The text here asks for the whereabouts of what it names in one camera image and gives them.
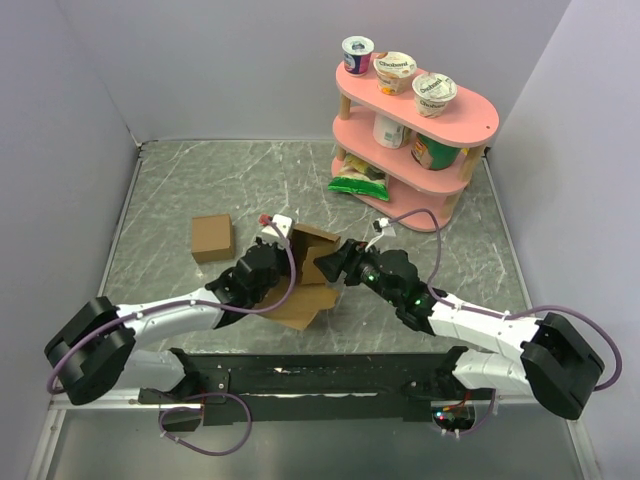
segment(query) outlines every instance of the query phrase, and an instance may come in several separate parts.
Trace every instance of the white wall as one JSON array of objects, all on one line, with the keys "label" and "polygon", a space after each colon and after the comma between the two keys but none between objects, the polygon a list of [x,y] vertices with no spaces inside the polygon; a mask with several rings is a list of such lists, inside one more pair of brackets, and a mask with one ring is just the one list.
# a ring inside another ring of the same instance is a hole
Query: white wall
[{"label": "white wall", "polygon": [[58,0],[135,137],[326,138],[342,39],[509,113],[569,0]]},{"label": "white wall", "polygon": [[0,13],[0,477],[24,478],[43,349],[96,294],[135,145],[53,0]]},{"label": "white wall", "polygon": [[622,480],[640,478],[639,24],[635,0],[573,0],[491,151],[535,303],[575,306],[622,349],[622,379],[584,415],[605,478]]}]

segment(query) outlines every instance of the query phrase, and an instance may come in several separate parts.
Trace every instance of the green canister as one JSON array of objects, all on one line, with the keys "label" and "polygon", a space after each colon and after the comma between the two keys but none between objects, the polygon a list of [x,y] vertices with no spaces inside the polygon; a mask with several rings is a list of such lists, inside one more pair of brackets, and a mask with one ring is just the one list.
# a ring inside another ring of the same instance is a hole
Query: green canister
[{"label": "green canister", "polygon": [[411,149],[411,155],[416,162],[429,170],[450,167],[459,153],[459,148],[443,145],[420,133],[417,134],[416,143]]}]

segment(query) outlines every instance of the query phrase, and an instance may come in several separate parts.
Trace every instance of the shelf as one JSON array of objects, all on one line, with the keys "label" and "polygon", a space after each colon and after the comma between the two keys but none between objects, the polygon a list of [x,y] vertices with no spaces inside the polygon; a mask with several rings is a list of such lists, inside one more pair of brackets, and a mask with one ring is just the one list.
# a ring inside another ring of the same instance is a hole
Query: shelf
[{"label": "shelf", "polygon": [[[416,75],[424,73],[418,69]],[[425,118],[416,111],[413,89],[401,95],[385,95],[378,90],[373,65],[366,74],[355,77],[347,73],[342,63],[336,70],[336,83],[340,92],[361,105],[382,113],[453,147],[484,145],[498,131],[500,119],[494,106],[482,95],[458,85],[458,94],[437,118]]]},{"label": "shelf", "polygon": [[458,178],[465,155],[444,170],[427,170],[411,156],[415,137],[406,147],[386,148],[373,138],[375,112],[365,107],[351,107],[349,120],[339,117],[333,121],[333,135],[342,148],[366,160],[371,165],[402,180],[416,190],[431,195],[451,195],[464,190],[468,182]]},{"label": "shelf", "polygon": [[[342,162],[338,158],[334,158],[331,163],[331,174],[336,176],[338,171],[342,167]],[[414,188],[402,183],[396,178],[389,178],[389,202],[383,202],[377,198],[368,197],[366,195],[355,195],[364,203],[371,205],[373,208],[380,210],[388,217],[397,217],[403,213],[407,213],[416,208],[427,207],[435,213],[440,227],[444,227],[451,217],[442,218],[441,211],[444,206],[445,197],[436,197],[432,195],[426,195],[422,192],[418,192]],[[426,213],[418,213],[407,217],[404,220],[400,220],[404,226],[409,227],[419,232],[433,232],[435,231],[435,225]]]}]

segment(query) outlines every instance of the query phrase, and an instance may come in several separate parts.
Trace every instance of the marble table surface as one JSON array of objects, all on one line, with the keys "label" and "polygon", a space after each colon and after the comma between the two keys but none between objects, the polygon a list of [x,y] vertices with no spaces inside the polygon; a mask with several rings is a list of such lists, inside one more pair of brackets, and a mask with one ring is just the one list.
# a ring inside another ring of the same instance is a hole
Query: marble table surface
[{"label": "marble table surface", "polygon": [[[327,191],[334,144],[328,141],[154,142],[142,164],[118,239],[105,295],[141,303],[188,293],[233,261],[197,265],[191,218],[230,213],[236,257],[251,245],[261,213],[282,213],[346,238],[369,239],[381,214],[360,200]],[[426,279],[436,237],[403,226],[380,248],[403,248]],[[479,166],[443,230],[436,286],[473,303],[518,311],[525,302],[484,167]],[[446,352],[455,343],[405,327],[366,287],[345,289],[336,307],[303,332],[255,315],[215,331],[180,335],[154,348],[193,353]]]}]

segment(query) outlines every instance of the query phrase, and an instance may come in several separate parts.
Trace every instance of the cardboard box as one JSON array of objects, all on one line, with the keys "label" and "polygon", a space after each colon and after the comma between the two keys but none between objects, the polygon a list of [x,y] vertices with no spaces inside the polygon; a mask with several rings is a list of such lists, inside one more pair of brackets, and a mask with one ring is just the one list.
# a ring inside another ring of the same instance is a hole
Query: cardboard box
[{"label": "cardboard box", "polygon": [[228,213],[192,219],[191,255],[196,263],[233,259],[235,242],[231,216]]},{"label": "cardboard box", "polygon": [[[289,279],[282,278],[256,308],[276,303],[284,296],[288,286]],[[296,285],[284,305],[272,312],[263,313],[262,316],[287,327],[304,330],[320,310],[328,310],[335,306],[339,293],[325,285]]]},{"label": "cardboard box", "polygon": [[[326,286],[327,279],[313,264],[313,260],[335,252],[340,236],[309,225],[297,224],[291,232],[293,257],[296,261],[297,281],[284,305],[262,316],[296,330],[304,330],[320,310],[336,304],[339,292]],[[289,278],[280,280],[258,307],[267,307],[280,300],[289,286]]]},{"label": "cardboard box", "polygon": [[327,279],[313,264],[313,260],[335,252],[340,246],[340,235],[315,227],[296,224],[291,232],[293,257],[296,261],[299,285],[324,285]]}]

